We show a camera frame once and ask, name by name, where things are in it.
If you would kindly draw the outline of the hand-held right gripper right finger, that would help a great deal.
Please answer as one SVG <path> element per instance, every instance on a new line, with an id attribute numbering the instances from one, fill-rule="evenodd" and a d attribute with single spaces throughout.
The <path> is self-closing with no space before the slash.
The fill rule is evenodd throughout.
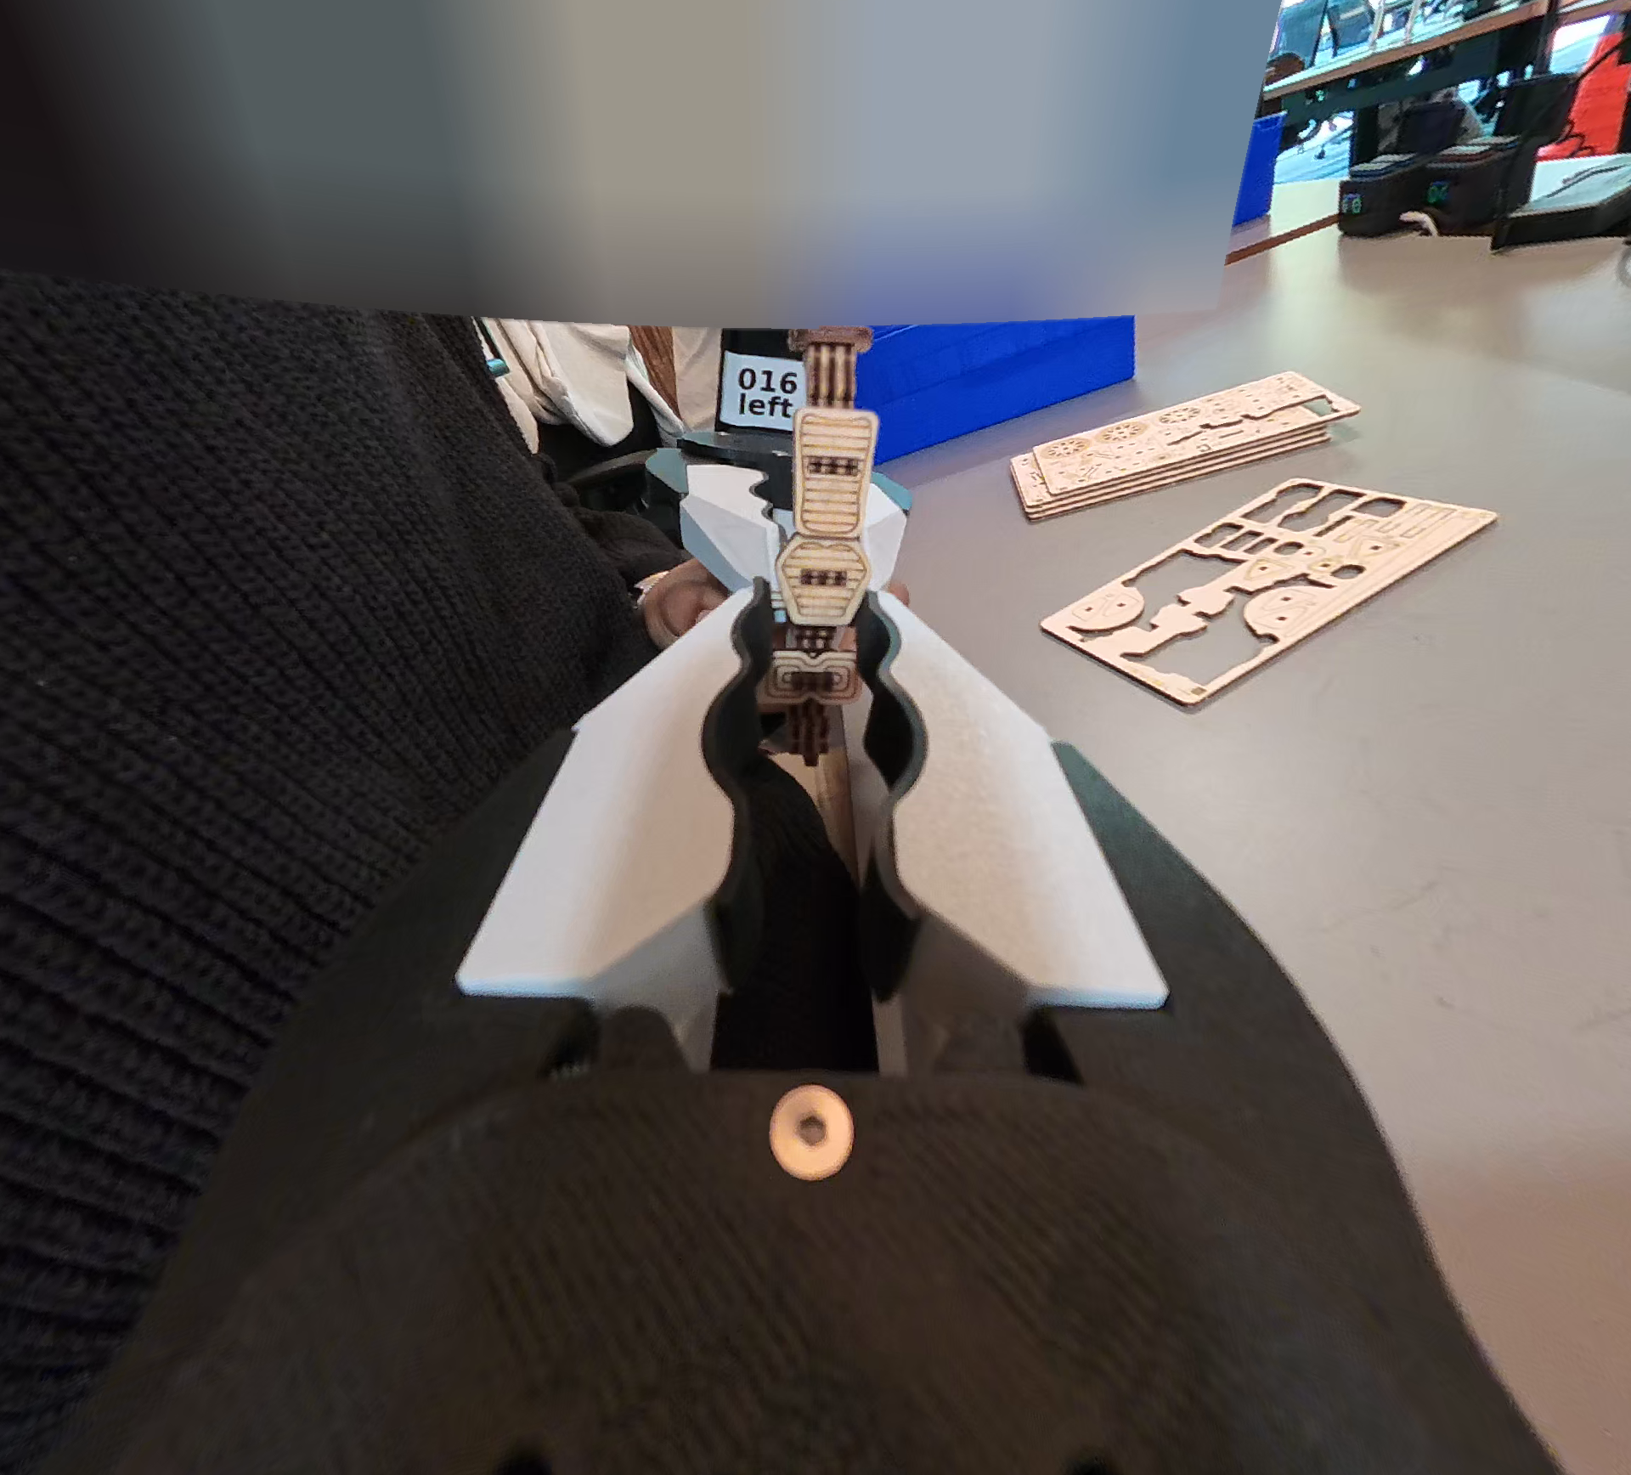
<path id="1" fill-rule="evenodd" d="M 864 970 L 882 1073 L 959 1023 L 1158 1014 L 1170 978 L 1081 809 L 1086 761 L 892 592 L 859 616 Z"/>

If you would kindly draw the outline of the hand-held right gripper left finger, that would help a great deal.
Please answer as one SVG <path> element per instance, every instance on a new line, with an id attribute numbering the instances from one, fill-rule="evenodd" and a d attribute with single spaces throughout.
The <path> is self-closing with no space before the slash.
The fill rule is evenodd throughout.
<path id="1" fill-rule="evenodd" d="M 658 1014 L 691 1069 L 762 940 L 748 768 L 766 587 L 743 587 L 588 711 L 462 964 L 469 1000 Z"/>

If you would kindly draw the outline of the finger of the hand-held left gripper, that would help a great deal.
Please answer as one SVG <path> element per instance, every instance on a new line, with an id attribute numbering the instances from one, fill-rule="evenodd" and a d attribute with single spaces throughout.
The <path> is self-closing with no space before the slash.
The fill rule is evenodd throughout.
<path id="1" fill-rule="evenodd" d="M 782 526 L 766 499 L 766 469 L 687 459 L 658 447 L 644 459 L 644 511 L 687 551 L 723 592 L 776 585 Z"/>
<path id="2" fill-rule="evenodd" d="M 892 480 L 866 483 L 866 587 L 882 592 L 900 561 L 913 491 Z"/>

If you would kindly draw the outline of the wooden puzzle model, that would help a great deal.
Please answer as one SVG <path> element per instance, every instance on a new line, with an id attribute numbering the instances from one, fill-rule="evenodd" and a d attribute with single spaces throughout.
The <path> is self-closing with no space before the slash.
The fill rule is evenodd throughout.
<path id="1" fill-rule="evenodd" d="M 807 768 L 828 752 L 833 711 L 864 686 L 853 616 L 875 587 L 866 491 L 876 417 L 859 412 L 859 357 L 866 326 L 792 330 L 807 365 L 807 406 L 792 417 L 792 533 L 776 573 L 776 651 L 762 705 L 789 718 L 789 755 Z"/>

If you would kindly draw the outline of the person's left forearm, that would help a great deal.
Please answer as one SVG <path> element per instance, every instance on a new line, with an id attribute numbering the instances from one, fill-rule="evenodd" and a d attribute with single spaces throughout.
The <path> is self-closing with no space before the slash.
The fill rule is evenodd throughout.
<path id="1" fill-rule="evenodd" d="M 618 579 L 623 601 L 648 630 L 648 638 L 658 651 L 671 645 L 680 630 L 669 601 L 680 592 L 680 573 L 691 567 L 691 561 L 658 526 L 628 511 L 596 511 L 567 483 L 547 483 L 547 489 L 567 506 L 567 515 L 588 532 L 588 542 L 611 564 L 611 573 Z"/>

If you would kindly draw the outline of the grey desk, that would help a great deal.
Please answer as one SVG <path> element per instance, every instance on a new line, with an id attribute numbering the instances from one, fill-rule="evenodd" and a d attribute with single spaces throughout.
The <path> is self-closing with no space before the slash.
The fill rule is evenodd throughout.
<path id="1" fill-rule="evenodd" d="M 1139 372 L 892 462 L 913 605 L 1072 740 L 1343 1049 L 1442 1272 L 1571 1472 L 1628 1472 L 1628 242 L 1255 252 Z M 1029 526 L 1012 454 L 1270 372 L 1329 444 Z M 1497 511 L 1213 705 L 1038 622 L 1287 483 Z"/>

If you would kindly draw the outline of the person's left hand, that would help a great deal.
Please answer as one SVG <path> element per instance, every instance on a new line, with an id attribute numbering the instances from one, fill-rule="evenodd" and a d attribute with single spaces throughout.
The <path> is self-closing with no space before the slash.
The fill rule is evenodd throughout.
<path id="1" fill-rule="evenodd" d="M 679 645 L 694 622 L 723 605 L 729 587 L 700 564 L 680 561 L 679 567 L 648 573 L 636 587 L 636 613 L 652 651 Z"/>

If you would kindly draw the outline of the black office chair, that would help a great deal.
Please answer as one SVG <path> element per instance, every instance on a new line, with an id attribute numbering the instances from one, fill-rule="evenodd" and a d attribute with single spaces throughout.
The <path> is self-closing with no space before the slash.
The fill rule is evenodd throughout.
<path id="1" fill-rule="evenodd" d="M 663 454 L 663 447 L 616 454 L 616 459 L 588 462 L 579 472 L 567 472 L 553 454 L 543 454 L 539 462 L 543 462 L 547 489 L 567 491 L 567 506 L 644 511 L 652 454 Z"/>

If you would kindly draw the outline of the white jacket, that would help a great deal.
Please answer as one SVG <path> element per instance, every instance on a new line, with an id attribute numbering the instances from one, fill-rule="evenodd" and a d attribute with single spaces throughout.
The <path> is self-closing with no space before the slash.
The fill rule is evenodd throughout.
<path id="1" fill-rule="evenodd" d="M 498 394 L 529 454 L 543 431 L 574 431 L 590 447 L 636 433 L 628 326 L 475 318 Z"/>

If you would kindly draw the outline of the blue plastic bin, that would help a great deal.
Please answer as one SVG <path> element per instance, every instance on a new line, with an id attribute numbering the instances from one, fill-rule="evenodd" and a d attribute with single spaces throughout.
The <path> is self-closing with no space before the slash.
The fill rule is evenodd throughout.
<path id="1" fill-rule="evenodd" d="M 1261 113 L 1245 150 L 1239 196 L 1235 196 L 1235 228 L 1262 219 L 1274 210 L 1274 167 L 1281 142 L 1281 110 Z"/>
<path id="2" fill-rule="evenodd" d="M 876 462 L 1134 378 L 1134 318 L 882 326 L 859 357 Z"/>

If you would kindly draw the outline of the stack of wooden puzzle sheets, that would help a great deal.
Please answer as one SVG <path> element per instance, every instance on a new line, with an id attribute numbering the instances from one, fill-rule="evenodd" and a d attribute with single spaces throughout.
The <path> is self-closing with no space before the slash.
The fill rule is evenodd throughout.
<path id="1" fill-rule="evenodd" d="M 1012 459 L 1012 489 L 1029 520 L 1051 520 L 1324 444 L 1329 425 L 1348 417 L 1357 417 L 1357 403 L 1334 395 L 1301 372 L 1274 372 L 1034 444 Z"/>

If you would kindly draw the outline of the punched wooden puzzle sheet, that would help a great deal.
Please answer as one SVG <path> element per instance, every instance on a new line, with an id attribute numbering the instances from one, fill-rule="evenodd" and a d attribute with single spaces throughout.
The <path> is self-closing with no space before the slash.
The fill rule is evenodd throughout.
<path id="1" fill-rule="evenodd" d="M 1038 630 L 1174 705 L 1208 705 L 1493 526 L 1478 506 L 1280 483 Z"/>

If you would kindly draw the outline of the black battery charger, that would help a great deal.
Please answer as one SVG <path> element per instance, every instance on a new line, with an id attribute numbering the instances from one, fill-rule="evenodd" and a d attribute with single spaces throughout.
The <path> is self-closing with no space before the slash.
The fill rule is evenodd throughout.
<path id="1" fill-rule="evenodd" d="M 1348 241 L 1386 241 L 1398 228 L 1442 234 L 1434 210 L 1424 207 L 1430 157 L 1386 154 L 1353 162 L 1334 190 L 1334 228 Z"/>
<path id="2" fill-rule="evenodd" d="M 1442 234 L 1478 234 L 1500 215 L 1522 137 L 1450 142 L 1424 157 L 1421 210 Z"/>

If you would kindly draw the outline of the background wooden table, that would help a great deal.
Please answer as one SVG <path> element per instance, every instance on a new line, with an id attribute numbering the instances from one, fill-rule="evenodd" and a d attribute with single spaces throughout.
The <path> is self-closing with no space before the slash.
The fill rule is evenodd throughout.
<path id="1" fill-rule="evenodd" d="M 1489 13 L 1430 19 L 1421 32 L 1386 32 L 1310 74 L 1262 85 L 1287 129 L 1348 118 L 1348 162 L 1376 154 L 1376 110 L 1460 85 L 1530 82 L 1556 69 L 1556 32 L 1584 19 L 1628 13 L 1628 0 L 1500 0 Z"/>

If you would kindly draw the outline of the red bag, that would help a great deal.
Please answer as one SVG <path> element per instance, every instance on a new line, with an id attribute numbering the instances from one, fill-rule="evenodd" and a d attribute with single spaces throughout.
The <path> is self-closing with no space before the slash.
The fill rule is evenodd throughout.
<path id="1" fill-rule="evenodd" d="M 1556 157 L 1611 157 L 1628 154 L 1628 82 L 1631 82 L 1631 43 L 1628 19 L 1604 37 L 1604 50 L 1578 74 L 1578 94 L 1571 126 L 1556 142 Z"/>

